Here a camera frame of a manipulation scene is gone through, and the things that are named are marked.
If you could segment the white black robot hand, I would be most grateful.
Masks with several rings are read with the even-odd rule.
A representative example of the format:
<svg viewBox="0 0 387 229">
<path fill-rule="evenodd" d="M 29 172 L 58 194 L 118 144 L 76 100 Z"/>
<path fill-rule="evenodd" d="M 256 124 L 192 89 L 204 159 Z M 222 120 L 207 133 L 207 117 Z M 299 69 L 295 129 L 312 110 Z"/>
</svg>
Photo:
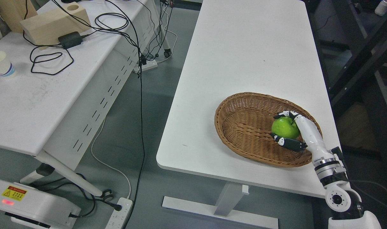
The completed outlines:
<svg viewBox="0 0 387 229">
<path fill-rule="evenodd" d="M 335 160 L 332 153 L 327 150 L 323 138 L 314 122 L 294 111 L 283 111 L 274 116 L 274 119 L 281 117 L 289 117 L 296 123 L 304 142 L 286 138 L 282 134 L 272 131 L 270 135 L 278 145 L 295 152 L 301 152 L 303 150 L 311 152 L 314 166 Z"/>
</svg>

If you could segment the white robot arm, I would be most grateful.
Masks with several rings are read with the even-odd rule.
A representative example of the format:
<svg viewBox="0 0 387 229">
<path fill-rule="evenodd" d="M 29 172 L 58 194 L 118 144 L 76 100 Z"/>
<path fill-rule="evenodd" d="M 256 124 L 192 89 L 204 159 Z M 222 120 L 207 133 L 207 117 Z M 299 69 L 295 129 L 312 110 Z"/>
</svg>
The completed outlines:
<svg viewBox="0 0 387 229">
<path fill-rule="evenodd" d="M 325 201 L 332 212 L 329 229 L 380 229 L 377 217 L 365 211 L 358 192 L 352 189 L 339 147 L 327 150 L 312 147 L 312 162 L 320 183 L 325 189 Z"/>
</svg>

